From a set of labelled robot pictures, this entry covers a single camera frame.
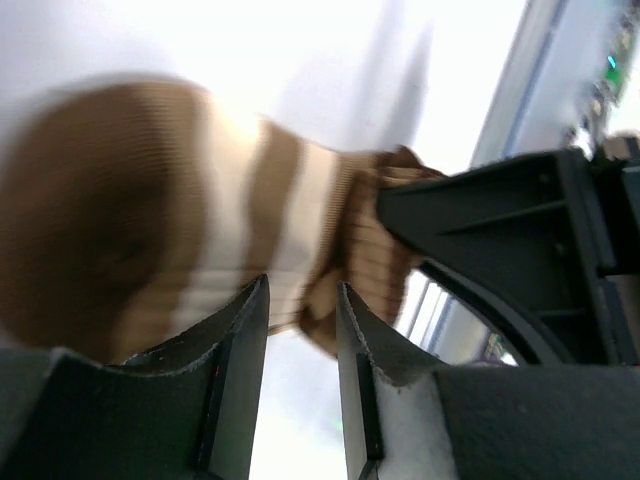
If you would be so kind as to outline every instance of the brown and white striped sock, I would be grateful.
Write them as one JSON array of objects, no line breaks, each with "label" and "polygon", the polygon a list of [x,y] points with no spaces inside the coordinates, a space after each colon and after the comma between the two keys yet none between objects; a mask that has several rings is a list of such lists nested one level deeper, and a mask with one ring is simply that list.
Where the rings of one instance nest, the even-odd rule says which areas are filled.
[{"label": "brown and white striped sock", "polygon": [[385,186],[438,178],[406,149],[338,154],[180,82],[75,95],[0,179],[0,318],[25,345],[121,361],[266,272],[270,330],[335,349],[335,284],[393,322],[412,255]]}]

